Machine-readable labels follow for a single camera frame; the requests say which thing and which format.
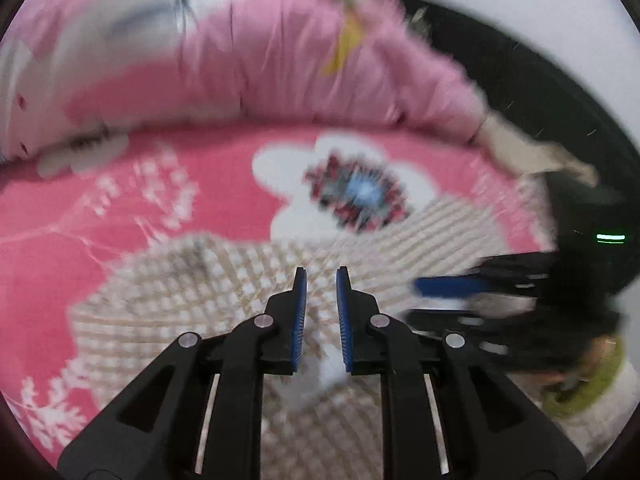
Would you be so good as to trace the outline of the beige white houndstooth sweater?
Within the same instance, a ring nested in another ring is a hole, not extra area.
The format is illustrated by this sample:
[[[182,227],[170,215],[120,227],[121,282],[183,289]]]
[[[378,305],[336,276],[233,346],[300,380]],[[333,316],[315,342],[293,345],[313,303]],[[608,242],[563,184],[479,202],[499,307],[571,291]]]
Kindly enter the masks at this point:
[[[544,242],[520,214],[508,230],[488,209],[444,197],[397,226],[369,234],[232,242],[189,233],[122,257],[70,310],[94,400],[105,406],[178,336],[231,332],[292,301],[290,376],[270,376],[262,401],[266,479],[378,479],[383,474],[380,383],[345,370],[336,274],[397,314],[420,304],[419,276],[454,275],[483,258],[536,252]]]

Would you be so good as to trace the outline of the pink floral bed blanket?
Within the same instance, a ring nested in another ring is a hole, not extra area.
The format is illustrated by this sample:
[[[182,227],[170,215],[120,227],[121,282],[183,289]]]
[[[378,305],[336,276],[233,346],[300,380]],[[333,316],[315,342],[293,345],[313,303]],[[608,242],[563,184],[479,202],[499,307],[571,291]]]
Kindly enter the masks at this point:
[[[55,463],[185,330],[309,275],[302,369],[266,385],[265,471],[375,478],[378,390],[342,365],[334,272],[399,312],[410,281],[550,245],[533,182],[403,131],[137,132],[1,171],[1,390]]]

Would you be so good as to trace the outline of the pink cartoon quilt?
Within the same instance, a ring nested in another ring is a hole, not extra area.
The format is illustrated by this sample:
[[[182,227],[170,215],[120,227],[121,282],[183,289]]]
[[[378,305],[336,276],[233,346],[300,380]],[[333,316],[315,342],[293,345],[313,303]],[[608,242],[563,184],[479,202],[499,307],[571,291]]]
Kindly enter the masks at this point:
[[[400,0],[25,0],[1,41],[1,157],[242,117],[468,142],[488,112]]]

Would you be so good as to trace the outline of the black bed headboard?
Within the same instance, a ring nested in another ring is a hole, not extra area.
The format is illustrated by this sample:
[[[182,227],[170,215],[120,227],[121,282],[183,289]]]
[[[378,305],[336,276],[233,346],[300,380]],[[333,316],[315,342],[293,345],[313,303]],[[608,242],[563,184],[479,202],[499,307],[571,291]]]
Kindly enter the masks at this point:
[[[596,168],[622,196],[603,224],[622,244],[601,244],[613,294],[639,276],[639,152],[600,103],[522,40],[428,0],[401,0],[406,17],[423,11],[432,46],[451,55],[486,93],[488,103],[538,141],[559,143]]]

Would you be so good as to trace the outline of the cream beige garment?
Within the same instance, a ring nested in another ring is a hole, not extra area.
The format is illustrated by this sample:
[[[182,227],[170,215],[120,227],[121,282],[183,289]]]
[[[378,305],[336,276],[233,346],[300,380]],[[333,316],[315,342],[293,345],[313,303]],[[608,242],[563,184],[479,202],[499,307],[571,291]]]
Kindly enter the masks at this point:
[[[513,177],[531,174],[566,172],[582,184],[594,188],[599,175],[593,166],[582,162],[562,145],[539,142],[508,122],[497,112],[490,112],[477,130],[473,143]]]

